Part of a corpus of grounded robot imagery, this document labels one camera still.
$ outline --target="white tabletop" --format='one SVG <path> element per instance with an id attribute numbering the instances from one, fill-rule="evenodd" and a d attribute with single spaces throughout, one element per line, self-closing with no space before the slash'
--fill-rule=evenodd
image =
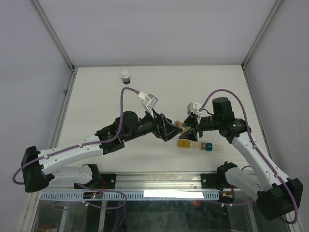
<path id="1" fill-rule="evenodd" d="M 124 85 L 121 71 L 128 70 L 131 84 Z M 152 93 L 159 102 L 155 106 L 173 122 L 187 117 L 190 102 L 203 103 L 206 97 L 219 88 L 233 91 L 243 102 L 249 125 L 266 150 L 263 136 L 253 108 L 253 103 L 240 66 L 144 66 L 79 68 L 58 146 L 79 141 L 105 126 L 120 115 L 120 91 L 123 87 Z M 233 96 L 217 93 L 213 96 L 228 97 L 235 117 L 243 118 L 241 108 Z M 206 109 L 212 112 L 211 100 Z M 144 117 L 140 98 L 125 92 L 124 110 L 131 110 Z M 248 165 L 243 156 L 217 131 L 204 132 L 201 142 L 224 146 L 221 154 L 176 146 L 178 137 L 169 142 L 155 138 L 153 134 L 125 143 L 125 148 L 78 161 L 72 165 L 95 163 L 103 172 L 181 172 L 215 171 L 225 161 L 239 167 Z"/>

